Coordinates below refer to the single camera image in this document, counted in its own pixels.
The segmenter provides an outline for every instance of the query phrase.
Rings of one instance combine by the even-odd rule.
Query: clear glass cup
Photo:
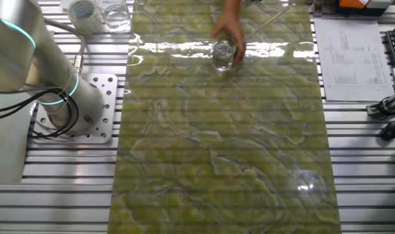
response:
[[[112,33],[125,33],[130,30],[131,14],[126,0],[95,0],[102,18]]]
[[[231,69],[236,52],[236,43],[231,38],[220,38],[213,43],[213,60],[215,71],[223,73]]]

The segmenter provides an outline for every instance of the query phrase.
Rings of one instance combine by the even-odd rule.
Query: cable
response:
[[[49,90],[43,91],[43,92],[41,92],[41,93],[35,94],[34,96],[32,96],[32,97],[26,99],[25,101],[22,101],[22,102],[20,102],[20,103],[18,103],[18,104],[15,104],[15,105],[13,105],[13,106],[10,106],[10,107],[5,107],[5,108],[0,109],[0,112],[9,111],[10,109],[17,108],[17,107],[20,107],[20,106],[22,106],[22,105],[28,105],[28,104],[30,104],[32,101],[34,101],[34,100],[36,100],[36,99],[42,97],[43,95],[48,94],[48,93],[52,93],[52,92],[54,92],[54,89],[49,89]]]
[[[0,112],[9,111],[10,109],[15,109],[15,110],[12,110],[11,112],[8,112],[8,113],[6,113],[6,114],[0,115],[0,119],[1,119],[1,118],[5,118],[5,117],[8,117],[8,116],[10,116],[11,114],[14,114],[15,112],[18,112],[20,109],[24,108],[25,106],[27,106],[28,104],[30,104],[30,103],[33,102],[34,100],[36,100],[36,99],[38,99],[38,98],[40,98],[40,97],[42,97],[42,96],[44,96],[44,95],[46,95],[46,94],[48,94],[48,93],[51,93],[51,92],[54,92],[54,90],[46,90],[46,91],[43,91],[43,92],[41,92],[41,93],[39,93],[39,94],[36,94],[36,95],[34,95],[34,96],[32,96],[32,97],[26,99],[25,101],[22,101],[22,102],[18,103],[18,104],[15,104],[15,105],[13,105],[13,106],[5,107],[5,108],[0,109]]]
[[[28,88],[24,90],[14,90],[14,91],[0,91],[0,94],[21,94],[24,92],[32,92],[32,91],[39,91],[39,90],[49,90],[52,88],[57,88],[57,87],[36,87],[36,88]]]
[[[72,27],[67,26],[67,25],[65,25],[63,23],[59,23],[57,21],[54,21],[54,20],[51,20],[51,19],[47,19],[45,17],[44,17],[44,21],[47,24],[51,25],[51,26],[58,27],[59,29],[63,29],[65,31],[69,31],[71,33],[74,33],[78,38],[80,38],[81,45],[80,45],[79,53],[77,55],[83,55],[83,53],[85,52],[85,49],[86,49],[86,39],[79,31],[77,31],[77,30],[73,29]]]
[[[67,119],[67,122],[57,131],[55,131],[54,133],[48,134],[48,135],[43,135],[42,133],[38,133],[36,131],[30,130],[32,132],[34,132],[35,134],[37,134],[37,136],[32,136],[33,138],[49,138],[49,137],[58,137],[60,135],[63,135],[65,133],[67,133],[69,130],[71,130],[72,127],[74,127],[74,125],[77,123],[78,119],[79,119],[79,107],[77,106],[77,104],[75,103],[74,99],[69,96],[68,99],[73,103],[74,108],[75,108],[75,118],[74,121],[71,125],[69,125],[70,121],[71,121],[71,116],[72,116],[72,108],[70,105],[67,105],[68,107],[68,114],[70,116],[69,119]]]

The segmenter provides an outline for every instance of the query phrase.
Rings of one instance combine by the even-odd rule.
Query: tape roll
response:
[[[99,8],[92,0],[75,0],[67,10],[67,16],[75,29],[83,34],[92,34],[103,25]]]

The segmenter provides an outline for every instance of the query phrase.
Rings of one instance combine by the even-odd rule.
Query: metal plate with holes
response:
[[[112,138],[113,117],[115,112],[116,91],[118,88],[118,77],[113,74],[83,74],[84,79],[99,88],[105,99],[105,107],[100,119],[88,130],[84,135],[74,136],[73,134],[63,134],[57,138],[51,139],[34,139],[40,144],[106,144]],[[55,126],[49,121],[47,112],[40,105],[36,115],[36,119],[47,127]],[[50,134],[42,126],[35,124],[35,131],[45,135]]]

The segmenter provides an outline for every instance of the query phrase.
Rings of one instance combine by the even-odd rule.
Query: finger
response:
[[[242,40],[241,42],[238,42],[238,48],[235,58],[236,65],[238,65],[243,60],[243,57],[245,56],[245,51],[246,51],[246,43],[245,41]]]
[[[216,37],[219,32],[222,31],[222,25],[220,23],[216,23],[215,26],[213,27],[213,30],[210,34],[211,37]]]

